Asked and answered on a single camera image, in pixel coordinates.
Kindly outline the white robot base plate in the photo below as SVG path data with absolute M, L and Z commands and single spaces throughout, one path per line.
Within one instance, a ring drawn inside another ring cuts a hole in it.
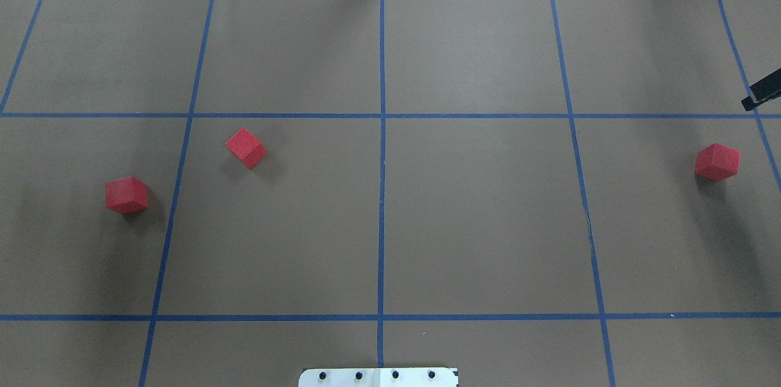
M 366 367 L 306 369 L 298 386 L 458 386 L 448 367 Z

